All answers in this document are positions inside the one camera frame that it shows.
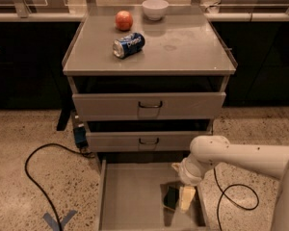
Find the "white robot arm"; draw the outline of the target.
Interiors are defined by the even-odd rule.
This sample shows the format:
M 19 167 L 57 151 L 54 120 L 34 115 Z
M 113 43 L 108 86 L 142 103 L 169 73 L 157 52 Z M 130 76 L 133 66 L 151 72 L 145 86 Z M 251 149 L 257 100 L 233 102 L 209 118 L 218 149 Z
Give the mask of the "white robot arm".
M 279 181 L 270 231 L 289 231 L 289 145 L 236 144 L 224 136 L 197 136 L 190 153 L 171 167 L 184 187 L 195 187 L 220 163 Z

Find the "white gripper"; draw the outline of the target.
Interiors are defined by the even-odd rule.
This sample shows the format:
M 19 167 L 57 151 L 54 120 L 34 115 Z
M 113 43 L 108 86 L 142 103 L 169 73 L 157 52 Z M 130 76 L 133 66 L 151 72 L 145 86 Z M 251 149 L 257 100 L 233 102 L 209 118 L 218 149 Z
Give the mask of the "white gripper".
M 178 173 L 181 182 L 186 185 L 179 189 L 179 208 L 181 212 L 186 213 L 196 194 L 196 188 L 193 186 L 204 179 L 206 172 L 212 168 L 212 165 L 201 162 L 190 154 L 181 163 L 172 163 L 171 167 Z

